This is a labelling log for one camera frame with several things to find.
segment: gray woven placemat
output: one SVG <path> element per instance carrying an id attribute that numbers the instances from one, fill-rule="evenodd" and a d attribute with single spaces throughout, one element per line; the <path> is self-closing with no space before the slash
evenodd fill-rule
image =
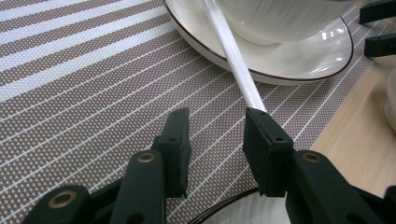
<path id="1" fill-rule="evenodd" d="M 90 192 L 123 176 L 167 115 L 191 110 L 189 199 L 167 201 L 169 223 L 186 223 L 255 187 L 241 152 L 245 102 L 233 75 L 197 53 L 161 0 L 0 2 L 0 220 L 21 222 L 51 189 Z M 364 38 L 389 33 L 344 16 L 354 41 L 336 77 L 300 87 L 257 87 L 271 114 L 310 148 L 363 74 Z"/>

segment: ceramic saucer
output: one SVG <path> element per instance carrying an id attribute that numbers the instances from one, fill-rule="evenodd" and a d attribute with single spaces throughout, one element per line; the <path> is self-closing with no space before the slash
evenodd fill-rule
<path id="1" fill-rule="evenodd" d="M 231 70 L 201 1 L 163 0 L 180 34 L 213 63 Z M 350 63 L 353 43 L 339 18 L 307 39 L 270 46 L 234 35 L 253 79 L 276 85 L 302 85 L 340 73 Z"/>

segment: black plastic part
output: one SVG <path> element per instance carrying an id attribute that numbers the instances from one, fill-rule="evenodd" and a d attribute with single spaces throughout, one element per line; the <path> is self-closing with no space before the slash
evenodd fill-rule
<path id="1" fill-rule="evenodd" d="M 288 211 L 289 220 L 292 224 L 311 224 L 313 223 L 312 215 L 304 199 L 298 200 L 295 194 L 289 194 L 286 197 L 286 210 Z"/>
<path id="2" fill-rule="evenodd" d="M 172 112 L 165 122 L 161 136 L 152 146 L 163 154 L 166 198 L 178 198 L 181 195 L 187 198 L 191 154 L 189 114 L 188 108 Z"/>
<path id="3" fill-rule="evenodd" d="M 385 217 L 389 223 L 396 223 L 396 186 L 387 189 L 384 197 Z"/>
<path id="4" fill-rule="evenodd" d="M 396 16 L 396 0 L 381 0 L 361 7 L 359 24 Z"/>
<path id="5" fill-rule="evenodd" d="M 46 194 L 28 214 L 24 224 L 86 223 L 90 195 L 82 186 L 64 186 Z"/>
<path id="6" fill-rule="evenodd" d="M 396 34 L 378 35 L 366 38 L 364 55 L 366 57 L 382 57 L 396 54 Z"/>
<path id="7" fill-rule="evenodd" d="M 91 223 L 108 223 L 113 212 L 114 203 L 120 191 L 122 178 L 91 194 Z"/>
<path id="8" fill-rule="evenodd" d="M 110 223 L 165 223 L 163 156 L 157 150 L 135 153 L 128 163 Z"/>
<path id="9" fill-rule="evenodd" d="M 305 150 L 295 152 L 289 174 L 306 202 L 312 223 L 384 223 L 320 153 Z M 294 200 L 291 192 L 288 186 L 288 197 Z M 291 214 L 295 210 L 288 209 L 290 218 L 298 216 Z M 292 219 L 291 223 L 298 221 L 303 223 L 296 219 Z"/>
<path id="10" fill-rule="evenodd" d="M 260 195 L 285 196 L 284 165 L 294 152 L 293 140 L 267 113 L 247 109 L 243 151 Z"/>

